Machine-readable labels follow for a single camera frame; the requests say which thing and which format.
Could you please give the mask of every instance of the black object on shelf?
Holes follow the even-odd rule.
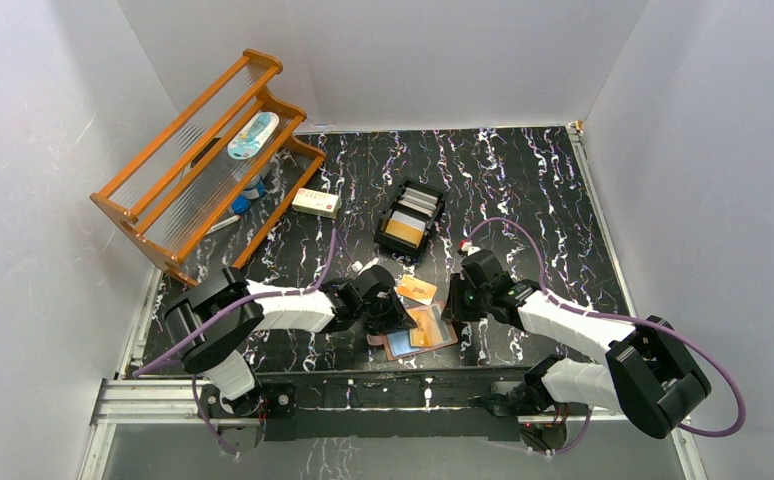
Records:
[[[403,178],[396,184],[390,205],[381,212],[373,241],[389,250],[417,259],[436,233],[446,191]]]

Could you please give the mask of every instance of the white box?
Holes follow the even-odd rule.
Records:
[[[300,188],[293,198],[293,210],[297,212],[337,218],[337,210],[339,209],[340,197],[330,193]]]

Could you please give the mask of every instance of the black marble surface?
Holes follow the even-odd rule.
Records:
[[[244,272],[251,280],[304,287],[325,261],[332,223],[346,239],[351,256],[366,263],[375,256],[398,279],[413,274],[439,286],[445,301],[449,273],[458,271],[456,248],[482,220],[504,216],[519,222],[543,250],[546,281],[559,295],[606,312],[625,313],[622,293],[599,230],[584,181],[564,127],[328,134],[301,137],[325,150],[325,168],[308,188],[340,192],[336,221],[288,211],[256,251]],[[289,155],[274,160],[269,193],[247,218],[205,238],[188,262],[199,278],[236,259],[257,227],[274,210],[303,165]],[[445,188],[448,199],[439,235],[417,261],[379,251],[372,242],[379,209],[390,185],[402,176]],[[535,278],[539,272],[530,246],[512,228],[493,224],[473,239],[507,262],[511,273]],[[338,250],[332,276],[348,276],[352,259]],[[183,291],[164,279],[158,306]],[[407,301],[408,306],[415,302]],[[171,346],[157,312],[144,360]],[[255,332],[246,358],[257,372],[396,370],[459,366],[532,365],[553,352],[580,357],[541,335],[525,334],[495,321],[456,324],[457,345],[390,362],[383,349],[369,347],[361,325],[318,335],[301,331]],[[177,368],[164,374],[178,375]]]

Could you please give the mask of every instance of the gray wall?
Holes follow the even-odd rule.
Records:
[[[150,272],[87,197],[174,115],[115,0],[0,1],[0,479],[77,475]]]
[[[314,129],[583,119],[645,0],[119,0],[183,109],[246,47]]]
[[[710,478],[774,478],[774,2],[653,1],[586,123],[587,154],[641,315],[737,377],[739,435],[699,439]],[[694,415],[728,426],[712,375]]]

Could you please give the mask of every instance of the wooden frame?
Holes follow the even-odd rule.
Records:
[[[182,148],[182,153],[177,158],[161,158],[159,155],[161,147],[167,142],[174,141],[179,132],[188,125],[190,119],[203,108],[207,108],[214,96],[226,88],[226,85],[246,68],[249,69],[248,73],[251,78],[251,84],[248,88],[242,94],[238,93],[238,98],[219,115],[212,125],[202,129],[200,135],[191,131],[190,138],[197,138],[189,146]],[[281,218],[281,215],[289,208],[296,191],[307,183],[325,161],[325,152],[307,145],[293,136],[295,129],[307,118],[305,112],[294,105],[278,100],[266,86],[269,80],[281,71],[281,62],[276,58],[255,50],[246,50],[240,59],[234,62],[219,79],[213,82],[204,93],[140,151],[104,188],[90,195],[90,199],[152,263],[165,273],[188,285],[196,285],[197,281],[182,268],[185,259],[237,198],[237,195],[280,148],[287,148],[298,155],[311,158],[312,163],[234,262],[235,267],[239,268],[245,265]],[[178,245],[170,245],[167,249],[147,238],[149,229],[161,220],[164,213],[172,208],[185,192],[189,193],[189,186],[199,178],[225,145],[258,112],[278,114],[282,118],[282,123],[278,127],[281,130],[273,133],[273,136],[270,137],[272,140],[264,145],[252,161],[249,171],[237,182],[236,186],[225,193],[221,201],[212,206],[212,211],[199,222],[198,227],[190,229],[188,232],[185,230],[185,241],[179,242]],[[122,189],[136,188],[136,185],[129,185],[129,183],[140,178],[141,175],[138,172],[150,162],[157,162],[156,168],[163,167],[166,172],[153,183],[142,185],[140,187],[142,194],[138,200],[123,202],[131,203],[130,205],[120,205],[116,197],[119,197]],[[141,183],[142,179],[135,180],[136,182]]]

